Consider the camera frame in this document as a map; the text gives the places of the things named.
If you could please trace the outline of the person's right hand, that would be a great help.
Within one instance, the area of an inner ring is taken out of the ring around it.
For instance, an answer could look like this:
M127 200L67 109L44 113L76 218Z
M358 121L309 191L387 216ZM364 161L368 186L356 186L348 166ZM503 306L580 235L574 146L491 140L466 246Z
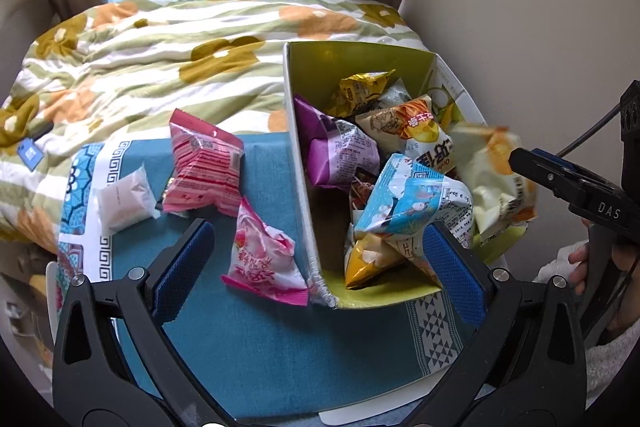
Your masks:
M570 252L570 283L587 347L608 343L639 320L639 247L582 218L588 241Z

